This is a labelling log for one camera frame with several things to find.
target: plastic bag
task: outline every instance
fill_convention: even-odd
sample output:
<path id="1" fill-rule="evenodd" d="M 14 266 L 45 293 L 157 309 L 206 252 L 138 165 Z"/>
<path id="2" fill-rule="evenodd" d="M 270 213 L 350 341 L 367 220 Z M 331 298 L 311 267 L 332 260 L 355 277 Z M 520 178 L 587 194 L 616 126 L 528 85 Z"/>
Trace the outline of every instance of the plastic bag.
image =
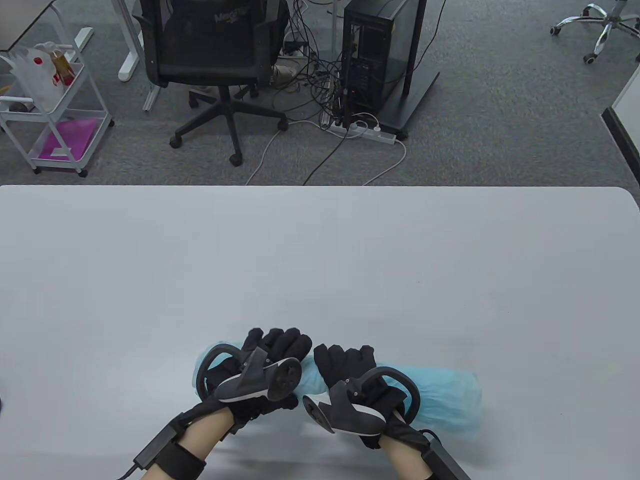
<path id="1" fill-rule="evenodd" d="M 65 94 L 65 86 L 51 57 L 40 49 L 18 47 L 12 53 L 12 62 L 15 64 L 12 74 L 45 112 L 53 111 Z"/>
<path id="2" fill-rule="evenodd" d="M 196 361 L 193 371 L 192 385 L 195 388 L 196 375 L 204 357 L 215 346 L 229 343 L 237 348 L 242 342 L 218 342 L 204 351 Z M 229 355 L 219 355 L 209 366 L 214 367 Z M 460 372 L 450 369 L 434 369 L 421 367 L 399 367 L 391 364 L 380 366 L 393 367 L 411 378 L 420 390 L 420 411 L 412 423 L 416 429 L 429 428 L 445 431 L 465 440 L 475 440 L 480 431 L 482 416 L 482 388 L 475 373 Z M 407 389 L 398 381 L 385 377 L 391 387 L 400 388 L 408 395 Z M 328 391 L 314 357 L 309 355 L 302 361 L 302 379 L 294 393 L 298 398 L 303 395 L 321 394 Z M 411 399 L 404 401 L 408 408 Z"/>

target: white desk leg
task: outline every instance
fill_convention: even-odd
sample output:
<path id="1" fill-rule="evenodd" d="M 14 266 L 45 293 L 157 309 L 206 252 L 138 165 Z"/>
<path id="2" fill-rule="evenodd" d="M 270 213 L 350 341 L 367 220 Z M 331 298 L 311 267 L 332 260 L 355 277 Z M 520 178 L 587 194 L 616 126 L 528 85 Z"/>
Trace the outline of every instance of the white desk leg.
<path id="1" fill-rule="evenodd" d="M 142 107 L 144 111 L 151 111 L 156 103 L 156 98 L 158 98 L 158 93 L 160 93 L 160 87 L 158 85 L 154 85 L 149 82 L 149 94 L 147 95 L 147 100 L 145 101 L 145 105 Z"/>
<path id="2" fill-rule="evenodd" d="M 131 76 L 133 75 L 134 70 L 136 70 L 138 62 L 140 60 L 138 58 L 136 46 L 133 43 L 136 41 L 136 39 L 132 38 L 129 29 L 127 28 L 126 20 L 124 18 L 124 15 L 130 15 L 128 10 L 125 12 L 123 12 L 122 10 L 124 7 L 126 7 L 126 4 L 124 2 L 121 3 L 118 0 L 111 0 L 111 3 L 113 4 L 113 10 L 118 17 L 118 24 L 120 25 L 120 29 L 122 30 L 124 40 L 129 48 L 129 54 L 127 55 L 127 58 L 125 59 L 124 63 L 120 67 L 120 71 L 118 72 L 118 79 L 121 82 L 128 82 L 129 80 L 131 80 Z M 138 41 L 140 42 L 140 44 L 142 44 L 142 32 L 138 36 Z"/>
<path id="3" fill-rule="evenodd" d="M 142 44 L 142 32 L 140 32 L 140 34 L 138 35 L 138 40 L 140 41 L 140 44 Z M 127 58 L 120 67 L 120 71 L 118 72 L 118 79 L 121 82 L 128 82 L 129 80 L 131 80 L 131 76 L 133 75 L 134 70 L 136 70 L 139 61 L 140 59 L 138 58 L 138 54 L 136 53 L 135 49 L 130 50 Z"/>
<path id="4" fill-rule="evenodd" d="M 58 18 L 55 18 L 53 20 L 53 29 L 56 31 L 56 35 L 60 40 L 65 42 L 67 45 L 71 45 L 71 38 L 67 36 L 67 33 L 65 29 L 62 28 L 62 25 L 60 24 L 60 20 Z M 86 47 L 86 44 L 89 43 L 89 39 L 92 36 L 93 36 L 93 28 L 91 27 L 81 28 L 78 34 L 76 35 L 76 38 L 74 39 L 74 42 L 78 46 L 78 50 L 80 51 L 84 50 L 84 47 Z M 75 61 L 76 51 L 69 50 L 65 52 L 65 57 L 67 57 L 67 61 L 69 62 Z"/>

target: light blue fabric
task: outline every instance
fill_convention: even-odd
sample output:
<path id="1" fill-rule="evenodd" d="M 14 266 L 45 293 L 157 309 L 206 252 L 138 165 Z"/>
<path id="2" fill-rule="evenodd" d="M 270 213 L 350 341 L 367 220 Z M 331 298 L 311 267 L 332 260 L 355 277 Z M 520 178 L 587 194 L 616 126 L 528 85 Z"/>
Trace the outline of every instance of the light blue fabric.
<path id="1" fill-rule="evenodd" d="M 229 343 L 238 348 L 242 343 Z M 212 345 L 204 351 L 196 361 L 193 372 L 193 388 L 195 388 L 196 374 L 205 355 L 215 346 Z M 220 355 L 209 366 L 218 365 L 229 355 Z M 405 373 L 411 378 L 420 390 L 420 411 L 412 423 L 416 429 L 429 428 L 445 431 L 464 438 L 475 440 L 480 431 L 482 416 L 482 388 L 475 373 L 458 372 L 449 369 L 434 369 L 420 367 L 398 367 L 390 364 L 381 366 L 393 367 Z M 406 388 L 396 380 L 385 377 L 391 387 L 400 388 L 408 395 Z M 316 367 L 314 357 L 309 355 L 302 361 L 302 379 L 294 393 L 298 398 L 303 395 L 321 394 L 328 391 L 327 386 Z M 404 401 L 405 408 L 409 407 L 410 398 Z"/>

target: chair base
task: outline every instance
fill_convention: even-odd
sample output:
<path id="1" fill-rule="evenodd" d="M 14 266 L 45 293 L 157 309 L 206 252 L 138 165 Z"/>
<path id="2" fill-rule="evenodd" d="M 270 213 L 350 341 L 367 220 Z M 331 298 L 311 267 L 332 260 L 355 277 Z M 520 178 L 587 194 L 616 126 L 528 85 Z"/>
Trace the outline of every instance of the chair base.
<path id="1" fill-rule="evenodd" d="M 611 30 L 617 28 L 640 39 L 640 15 L 620 15 L 624 9 L 624 1 L 616 1 L 616 5 L 611 13 L 607 13 L 601 6 L 595 3 L 589 3 L 578 17 L 568 17 L 560 23 L 551 27 L 551 35 L 558 35 L 562 27 L 569 23 L 596 23 L 603 26 L 602 33 L 598 37 L 598 41 L 593 48 L 593 52 L 586 54 L 582 59 L 588 65 L 592 64 L 598 55 L 602 52 L 606 41 L 609 39 Z M 596 12 L 596 16 L 592 17 L 591 13 Z M 640 55 L 636 57 L 636 61 L 640 61 Z"/>
<path id="2" fill-rule="evenodd" d="M 180 148 L 182 146 L 183 135 L 195 130 L 207 122 L 210 122 L 218 116 L 224 116 L 227 120 L 227 127 L 229 128 L 231 141 L 234 144 L 234 150 L 236 151 L 229 157 L 229 161 L 233 166 L 240 166 L 243 162 L 243 156 L 242 149 L 240 147 L 240 139 L 238 138 L 236 131 L 234 114 L 247 113 L 249 115 L 279 118 L 278 130 L 284 131 L 289 128 L 289 121 L 287 120 L 287 115 L 285 115 L 285 113 L 271 108 L 245 103 L 241 100 L 236 100 L 231 97 L 228 86 L 219 86 L 218 90 L 220 91 L 220 100 L 210 97 L 204 93 L 198 93 L 192 90 L 189 91 L 189 105 L 192 108 L 196 108 L 198 106 L 199 100 L 209 103 L 211 106 L 175 131 L 175 135 L 169 142 L 169 145 L 171 145 L 172 148 Z"/>

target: chrome chair base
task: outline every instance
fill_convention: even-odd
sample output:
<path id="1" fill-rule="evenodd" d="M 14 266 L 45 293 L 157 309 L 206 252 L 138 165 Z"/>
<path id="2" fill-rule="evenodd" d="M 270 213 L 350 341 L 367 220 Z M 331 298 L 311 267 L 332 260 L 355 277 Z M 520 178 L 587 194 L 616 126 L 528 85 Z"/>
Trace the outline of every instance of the chrome chair base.
<path id="1" fill-rule="evenodd" d="M 595 3 L 589 3 L 582 11 L 579 17 L 568 17 L 562 20 L 559 24 L 551 27 L 551 35 L 558 35 L 560 30 L 569 23 L 597 23 L 602 25 L 602 33 L 598 37 L 593 52 L 586 54 L 582 59 L 584 63 L 588 65 L 592 64 L 602 52 L 604 45 L 611 34 L 611 30 L 614 28 L 626 31 L 631 36 L 640 39 L 640 15 L 620 15 L 626 5 L 626 0 L 616 1 L 616 6 L 611 13 L 607 13 L 601 6 Z M 595 16 L 591 16 L 592 11 L 596 13 Z M 630 26 L 627 23 L 633 22 L 634 26 Z M 636 61 L 640 61 L 640 54 L 636 57 Z"/>

